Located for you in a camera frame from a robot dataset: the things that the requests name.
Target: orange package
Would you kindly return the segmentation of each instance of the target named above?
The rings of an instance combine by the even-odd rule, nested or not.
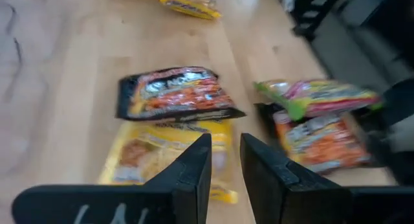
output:
[[[294,122],[286,110],[272,110],[276,134],[283,149],[293,161],[313,172],[358,166],[369,160],[362,143],[340,115],[328,114]]]

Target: ramen package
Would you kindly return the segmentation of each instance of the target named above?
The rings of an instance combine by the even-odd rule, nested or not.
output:
[[[313,172],[353,167],[370,160],[362,143],[351,132],[344,117],[329,113],[292,121],[277,104],[256,104],[261,116],[271,122],[289,158]]]
[[[160,0],[171,9],[204,19],[216,19],[221,17],[215,8],[215,0]]]
[[[232,131],[229,120],[145,124],[124,122],[105,163],[99,183],[141,185],[169,166],[203,133],[212,135],[210,198],[237,202],[231,183]]]
[[[255,83],[255,87],[283,106],[292,120],[380,106],[376,93],[334,80],[269,80]]]
[[[126,120],[187,122],[243,117],[203,67],[176,67],[128,76],[119,83],[116,116]]]

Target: wooden countertop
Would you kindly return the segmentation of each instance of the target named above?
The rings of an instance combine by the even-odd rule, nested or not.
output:
[[[122,122],[113,117],[116,83],[127,74],[181,65],[213,69],[247,113],[234,120],[235,149],[242,132],[265,140],[252,105],[261,99],[253,81],[324,77],[307,44],[290,33],[278,0],[218,0],[223,17],[217,21],[185,16],[157,0],[72,2],[73,20],[44,66],[47,114],[24,163],[0,184],[11,191],[0,200],[4,207],[32,185],[96,182]],[[235,168],[239,203],[212,201],[208,223],[254,223]],[[341,170],[329,178],[341,185],[392,183],[383,169]]]

